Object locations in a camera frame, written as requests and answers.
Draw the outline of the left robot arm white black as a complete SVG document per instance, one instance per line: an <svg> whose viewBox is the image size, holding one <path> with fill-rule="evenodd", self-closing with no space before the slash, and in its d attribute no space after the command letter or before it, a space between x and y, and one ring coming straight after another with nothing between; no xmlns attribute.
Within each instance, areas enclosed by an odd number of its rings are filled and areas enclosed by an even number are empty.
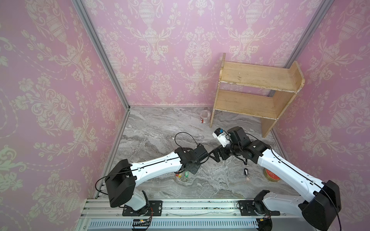
<svg viewBox="0 0 370 231"><path fill-rule="evenodd" d="M163 157L145 162L129 163L127 159L121 160L104 177L110 206L124 206L137 214L144 214L150 203L146 193L137 190L137 186L171 172L188 171L195 174L207 158L208 152L199 144L195 149L179 147Z"/></svg>

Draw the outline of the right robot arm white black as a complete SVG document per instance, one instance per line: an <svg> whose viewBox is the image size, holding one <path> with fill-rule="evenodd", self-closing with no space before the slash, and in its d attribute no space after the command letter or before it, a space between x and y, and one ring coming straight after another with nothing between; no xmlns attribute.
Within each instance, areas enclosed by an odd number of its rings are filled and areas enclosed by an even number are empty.
<svg viewBox="0 0 370 231"><path fill-rule="evenodd" d="M279 211L301 216L320 231L327 231L334 220L339 219L342 205L340 188L335 182L324 182L302 171L279 156L270 145L259 139L250 140L241 127L229 131L218 128L213 137L220 143L212 150L217 161L242 156L271 171L298 192L297 196L289 196L261 191L254 199L259 214Z"/></svg>

